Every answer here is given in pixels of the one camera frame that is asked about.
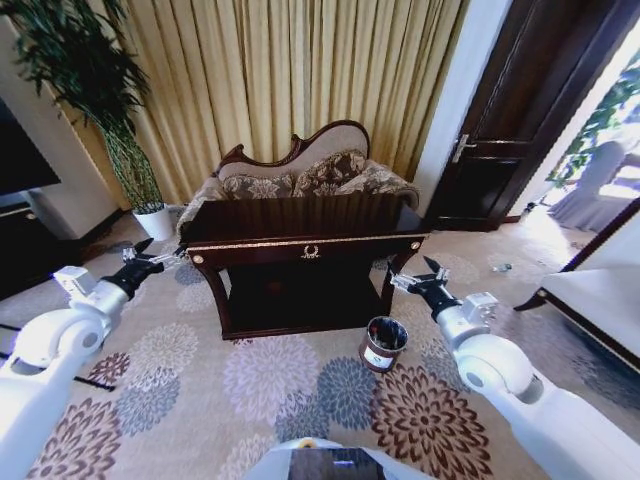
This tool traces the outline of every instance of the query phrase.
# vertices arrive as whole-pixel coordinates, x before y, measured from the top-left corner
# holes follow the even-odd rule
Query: door
[[[495,230],[640,15],[638,0],[513,0],[426,215]]]

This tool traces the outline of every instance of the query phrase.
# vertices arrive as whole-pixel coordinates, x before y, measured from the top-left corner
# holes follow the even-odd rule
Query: carpet
[[[534,216],[491,233],[436,232],[419,253],[451,269],[457,296],[496,296],[493,331],[638,441],[637,374],[552,308],[512,310],[576,253],[572,241],[583,240],[553,223],[540,228],[547,221]],[[113,273],[122,248],[143,238],[124,217],[88,249],[86,266],[96,278]],[[174,248],[172,239],[149,251]],[[513,268],[491,270],[503,263]],[[425,271],[420,255],[404,269]],[[372,270],[378,288],[383,276]],[[23,325],[65,304],[50,281],[0,302],[0,322]],[[462,384],[429,313],[419,297],[396,292],[392,315],[407,327],[409,344],[381,375],[359,360],[364,329],[223,342],[204,278],[188,263],[176,265],[142,286],[83,372],[116,390],[74,383],[29,478],[238,479],[271,446],[303,436],[377,448],[442,479],[546,478],[506,421]]]

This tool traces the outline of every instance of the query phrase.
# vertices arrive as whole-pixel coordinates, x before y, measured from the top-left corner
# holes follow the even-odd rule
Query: trash can
[[[400,322],[391,317],[375,317],[360,344],[360,358],[374,372],[388,372],[407,347],[408,339],[407,329]]]

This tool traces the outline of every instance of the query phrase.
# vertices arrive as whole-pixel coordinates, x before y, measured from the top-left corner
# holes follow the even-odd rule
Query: ornate sofa
[[[369,159],[369,135],[358,122],[339,120],[311,138],[291,137],[291,151],[274,163],[260,163],[243,153],[242,144],[222,159],[196,192],[178,221],[178,232],[205,201],[347,195],[356,191],[394,193],[414,210],[418,190],[386,167]]]

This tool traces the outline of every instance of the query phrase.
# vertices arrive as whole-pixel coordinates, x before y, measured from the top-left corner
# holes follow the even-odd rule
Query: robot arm
[[[44,313],[20,331],[0,368],[0,471],[23,479],[64,414],[74,376],[117,327],[126,302],[171,255],[141,252],[151,240],[125,250],[125,266],[96,282],[84,268],[54,276],[69,292],[69,308]]]
[[[514,436],[557,479],[640,478],[640,447],[591,404],[558,388],[513,342],[492,335],[488,293],[460,302],[445,289],[448,272],[425,257],[434,274],[394,275],[392,283],[422,296],[432,309],[462,380],[510,423]]]

